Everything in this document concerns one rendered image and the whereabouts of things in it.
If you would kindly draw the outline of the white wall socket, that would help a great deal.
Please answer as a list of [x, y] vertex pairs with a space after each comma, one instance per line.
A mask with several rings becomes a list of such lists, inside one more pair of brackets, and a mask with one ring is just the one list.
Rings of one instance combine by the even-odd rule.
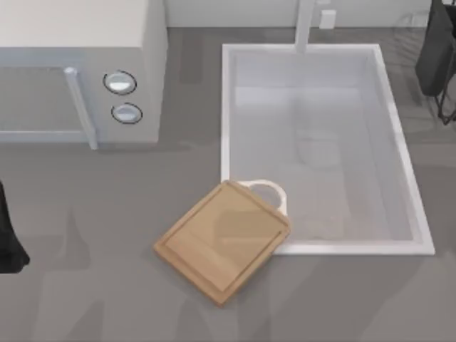
[[334, 9], [324, 9], [321, 11], [320, 29], [334, 29], [336, 26], [336, 14]]

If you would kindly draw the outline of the tall white tap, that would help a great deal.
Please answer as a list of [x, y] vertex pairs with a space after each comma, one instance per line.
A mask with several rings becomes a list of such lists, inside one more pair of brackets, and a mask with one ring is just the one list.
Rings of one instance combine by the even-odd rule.
[[304, 54], [306, 51], [314, 7], [315, 0], [299, 0], [298, 2], [294, 44], [297, 53]]

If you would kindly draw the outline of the microwave oven door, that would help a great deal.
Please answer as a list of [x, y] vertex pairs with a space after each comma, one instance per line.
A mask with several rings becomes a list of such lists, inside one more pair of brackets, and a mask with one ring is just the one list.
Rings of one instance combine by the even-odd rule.
[[63, 69], [0, 67], [0, 144], [88, 142]]

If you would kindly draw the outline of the wooden cutting board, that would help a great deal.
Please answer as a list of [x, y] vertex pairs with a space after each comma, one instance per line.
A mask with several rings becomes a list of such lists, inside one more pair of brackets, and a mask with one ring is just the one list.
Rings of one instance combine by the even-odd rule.
[[225, 180], [179, 218], [153, 249], [222, 307], [290, 232], [282, 187], [270, 180]]

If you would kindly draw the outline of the large microwave knob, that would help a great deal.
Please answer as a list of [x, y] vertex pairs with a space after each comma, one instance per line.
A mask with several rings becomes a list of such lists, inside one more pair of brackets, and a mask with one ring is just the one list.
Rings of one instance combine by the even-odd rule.
[[116, 95], [128, 95], [137, 88], [135, 77], [127, 71], [117, 70], [103, 76], [103, 85]]

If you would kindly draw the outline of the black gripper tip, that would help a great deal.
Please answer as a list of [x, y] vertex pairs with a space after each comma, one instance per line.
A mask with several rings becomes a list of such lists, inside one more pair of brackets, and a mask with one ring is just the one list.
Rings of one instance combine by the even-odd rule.
[[0, 274], [18, 274], [30, 263], [11, 223], [3, 183], [0, 181]]

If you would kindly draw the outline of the white sink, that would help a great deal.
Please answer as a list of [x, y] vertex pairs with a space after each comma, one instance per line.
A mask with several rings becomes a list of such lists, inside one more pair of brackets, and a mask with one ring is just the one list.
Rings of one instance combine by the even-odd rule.
[[221, 178], [286, 200], [279, 255], [435, 254], [378, 44], [223, 45]]

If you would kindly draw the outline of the small microwave knob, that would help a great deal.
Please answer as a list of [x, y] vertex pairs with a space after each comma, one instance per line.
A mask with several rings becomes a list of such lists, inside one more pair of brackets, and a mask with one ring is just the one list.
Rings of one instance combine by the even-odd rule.
[[111, 108], [111, 116], [123, 125], [134, 125], [143, 118], [143, 112], [132, 103], [123, 103]]

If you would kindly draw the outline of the pale microwave oven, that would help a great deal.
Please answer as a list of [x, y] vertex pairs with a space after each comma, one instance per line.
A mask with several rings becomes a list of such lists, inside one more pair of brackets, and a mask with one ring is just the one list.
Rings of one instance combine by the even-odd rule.
[[[98, 148], [157, 142], [167, 47], [163, 0], [0, 0], [0, 67], [76, 68]], [[134, 92], [105, 88], [117, 70], [135, 77]], [[111, 116], [123, 103], [141, 109], [139, 123]]]

